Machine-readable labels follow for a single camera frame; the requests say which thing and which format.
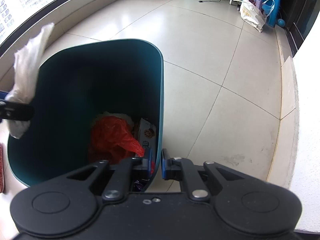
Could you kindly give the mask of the white shopping bag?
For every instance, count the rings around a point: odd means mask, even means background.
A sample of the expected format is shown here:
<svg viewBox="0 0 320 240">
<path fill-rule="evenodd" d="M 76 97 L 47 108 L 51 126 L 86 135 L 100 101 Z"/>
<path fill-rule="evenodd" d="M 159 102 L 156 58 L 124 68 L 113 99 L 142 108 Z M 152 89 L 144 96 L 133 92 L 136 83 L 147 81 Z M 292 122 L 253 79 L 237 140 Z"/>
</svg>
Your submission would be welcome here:
<svg viewBox="0 0 320 240">
<path fill-rule="evenodd" d="M 265 14 L 262 6 L 262 0 L 232 0 L 240 3 L 240 16 L 250 26 L 255 28 L 260 33 L 263 31 L 263 27 L 266 24 L 269 14 Z"/>
</svg>

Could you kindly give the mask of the cookie snack package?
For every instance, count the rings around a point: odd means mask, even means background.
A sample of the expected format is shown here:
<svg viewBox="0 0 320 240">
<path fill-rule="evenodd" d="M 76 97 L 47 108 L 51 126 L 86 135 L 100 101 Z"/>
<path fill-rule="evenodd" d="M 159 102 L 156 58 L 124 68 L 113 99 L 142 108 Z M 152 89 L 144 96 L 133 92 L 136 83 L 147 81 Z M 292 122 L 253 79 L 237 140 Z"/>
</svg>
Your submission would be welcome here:
<svg viewBox="0 0 320 240">
<path fill-rule="evenodd" d="M 140 119 L 138 129 L 135 133 L 136 139 L 144 149 L 143 176 L 133 184 L 134 191 L 143 191 L 150 181 L 156 164 L 156 126 L 143 118 Z"/>
</svg>

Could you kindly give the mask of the clear green plastic wrapper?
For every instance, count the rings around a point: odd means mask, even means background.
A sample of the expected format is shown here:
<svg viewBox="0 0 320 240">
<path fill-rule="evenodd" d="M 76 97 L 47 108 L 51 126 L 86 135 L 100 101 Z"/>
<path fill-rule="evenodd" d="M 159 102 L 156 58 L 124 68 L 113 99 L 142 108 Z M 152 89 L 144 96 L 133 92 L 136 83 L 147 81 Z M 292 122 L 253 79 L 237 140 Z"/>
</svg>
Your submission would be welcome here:
<svg viewBox="0 0 320 240">
<path fill-rule="evenodd" d="M 115 116 L 117 118 L 124 119 L 131 127 L 134 126 L 133 120 L 127 115 L 123 113 L 109 113 L 108 111 L 105 111 L 104 113 L 98 114 L 95 119 L 92 121 L 92 124 L 94 125 L 98 120 L 100 120 L 103 117 L 106 116 Z"/>
</svg>

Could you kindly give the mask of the dark teal trash bin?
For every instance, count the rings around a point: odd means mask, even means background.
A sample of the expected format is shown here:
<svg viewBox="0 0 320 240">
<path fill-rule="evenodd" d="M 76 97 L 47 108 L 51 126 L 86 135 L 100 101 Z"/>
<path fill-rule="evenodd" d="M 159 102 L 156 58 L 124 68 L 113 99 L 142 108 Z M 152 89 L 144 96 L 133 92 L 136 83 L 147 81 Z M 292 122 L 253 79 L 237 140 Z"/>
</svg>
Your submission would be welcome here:
<svg viewBox="0 0 320 240">
<path fill-rule="evenodd" d="M 93 122 L 105 112 L 146 119 L 156 126 L 161 162 L 164 61 L 148 41 L 110 40 L 64 49 L 40 67 L 31 102 L 34 116 L 7 153 L 14 177 L 33 186 L 88 165 Z"/>
</svg>

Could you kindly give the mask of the white tissue wrapper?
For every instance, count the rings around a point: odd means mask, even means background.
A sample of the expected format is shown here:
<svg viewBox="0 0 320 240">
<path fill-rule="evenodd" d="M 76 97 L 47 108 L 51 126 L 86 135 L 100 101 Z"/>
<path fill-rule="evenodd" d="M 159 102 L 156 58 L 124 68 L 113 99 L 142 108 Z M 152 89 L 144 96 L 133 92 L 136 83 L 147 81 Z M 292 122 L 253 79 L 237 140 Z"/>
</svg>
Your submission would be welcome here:
<svg viewBox="0 0 320 240">
<path fill-rule="evenodd" d="M 5 100 L 30 105 L 36 92 L 41 58 L 53 29 L 54 23 L 44 25 L 36 37 L 29 39 L 28 43 L 15 53 L 15 83 Z M 31 120 L 6 121 L 10 135 L 20 139 L 29 128 Z"/>
</svg>

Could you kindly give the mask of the red plastic bag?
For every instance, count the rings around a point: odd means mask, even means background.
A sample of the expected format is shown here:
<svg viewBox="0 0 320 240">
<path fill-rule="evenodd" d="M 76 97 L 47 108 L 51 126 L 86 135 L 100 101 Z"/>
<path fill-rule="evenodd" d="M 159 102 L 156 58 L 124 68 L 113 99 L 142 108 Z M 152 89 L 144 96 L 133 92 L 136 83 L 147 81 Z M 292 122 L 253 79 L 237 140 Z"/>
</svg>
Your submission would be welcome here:
<svg viewBox="0 0 320 240">
<path fill-rule="evenodd" d="M 143 157 L 144 149 L 135 136 L 139 123 L 131 127 L 124 119 L 115 116 L 98 120 L 91 130 L 90 161 L 107 160 L 118 164 L 125 158 Z"/>
</svg>

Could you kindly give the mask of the small blue ball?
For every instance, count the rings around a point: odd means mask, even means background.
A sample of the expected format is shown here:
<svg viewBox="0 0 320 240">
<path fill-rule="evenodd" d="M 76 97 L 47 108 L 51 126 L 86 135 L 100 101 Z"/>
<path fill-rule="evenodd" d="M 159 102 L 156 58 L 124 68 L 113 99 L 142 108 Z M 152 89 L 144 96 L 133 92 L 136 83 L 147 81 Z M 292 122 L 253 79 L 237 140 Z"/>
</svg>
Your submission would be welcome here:
<svg viewBox="0 0 320 240">
<path fill-rule="evenodd" d="M 285 28 L 286 23 L 282 18 L 277 19 L 277 25 L 279 25 L 281 28 Z"/>
</svg>

